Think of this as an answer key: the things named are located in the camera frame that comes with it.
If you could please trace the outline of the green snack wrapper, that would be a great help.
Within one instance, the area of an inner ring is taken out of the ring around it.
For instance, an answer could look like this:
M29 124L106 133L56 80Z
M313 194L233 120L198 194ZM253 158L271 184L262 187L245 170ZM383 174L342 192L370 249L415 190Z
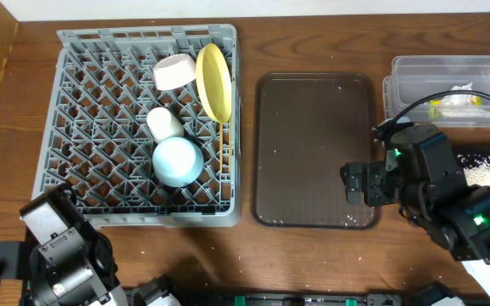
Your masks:
M428 110L429 118L443 117L441 112L441 99L435 99L430 101L430 109Z

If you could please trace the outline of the white tissue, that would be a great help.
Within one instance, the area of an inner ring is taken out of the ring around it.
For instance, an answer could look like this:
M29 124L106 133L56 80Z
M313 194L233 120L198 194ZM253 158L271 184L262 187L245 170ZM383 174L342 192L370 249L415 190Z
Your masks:
M470 94L448 95L442 98L440 112L448 118L489 118L481 97Z

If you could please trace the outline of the wooden chopstick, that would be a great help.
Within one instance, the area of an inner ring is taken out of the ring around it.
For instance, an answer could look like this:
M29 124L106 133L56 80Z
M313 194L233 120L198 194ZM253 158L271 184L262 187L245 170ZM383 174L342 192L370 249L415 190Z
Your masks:
M228 121L228 173L231 173L231 160L232 160L232 120Z
M219 174L224 172L224 123L219 123Z

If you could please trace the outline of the yellow plate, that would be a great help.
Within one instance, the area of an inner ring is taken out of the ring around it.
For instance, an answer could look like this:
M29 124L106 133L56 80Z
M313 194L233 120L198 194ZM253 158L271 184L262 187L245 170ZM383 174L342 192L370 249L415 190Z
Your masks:
M203 109L216 122L231 117L231 76L220 49L209 43L197 56L197 90Z

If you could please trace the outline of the light blue saucer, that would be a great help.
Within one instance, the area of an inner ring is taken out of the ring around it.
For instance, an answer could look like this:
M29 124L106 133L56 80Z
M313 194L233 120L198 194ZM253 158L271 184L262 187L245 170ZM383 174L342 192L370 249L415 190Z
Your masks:
M172 137L156 146L152 166L157 179L174 188L195 181L203 170L204 158L199 147L190 140Z

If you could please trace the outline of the white cup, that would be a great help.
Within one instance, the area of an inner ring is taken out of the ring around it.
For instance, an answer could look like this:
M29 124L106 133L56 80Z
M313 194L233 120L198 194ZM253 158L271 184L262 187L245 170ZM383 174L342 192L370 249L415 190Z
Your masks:
M172 137L183 137L184 127L167 108L156 107L146 118L148 128L156 143Z

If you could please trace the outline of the pink bowl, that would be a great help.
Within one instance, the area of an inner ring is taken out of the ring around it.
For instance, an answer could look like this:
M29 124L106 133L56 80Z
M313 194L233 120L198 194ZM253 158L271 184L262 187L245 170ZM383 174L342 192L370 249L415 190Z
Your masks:
M153 68L153 80L161 91L183 87L195 79L196 62L189 54L171 55Z

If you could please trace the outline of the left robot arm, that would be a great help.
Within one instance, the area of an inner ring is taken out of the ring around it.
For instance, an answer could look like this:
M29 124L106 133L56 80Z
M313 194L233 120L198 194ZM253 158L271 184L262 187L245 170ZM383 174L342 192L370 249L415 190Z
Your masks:
M77 193L58 184L20 209L36 243L27 263L27 305L128 305L109 239L76 207Z

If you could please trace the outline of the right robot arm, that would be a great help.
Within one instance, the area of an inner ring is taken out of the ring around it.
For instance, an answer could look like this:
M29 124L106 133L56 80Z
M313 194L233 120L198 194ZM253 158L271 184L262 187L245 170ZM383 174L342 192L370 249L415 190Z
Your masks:
M490 186L468 184L450 140L435 125L386 122L375 133L385 159L342 166L347 202L397 204L490 297Z

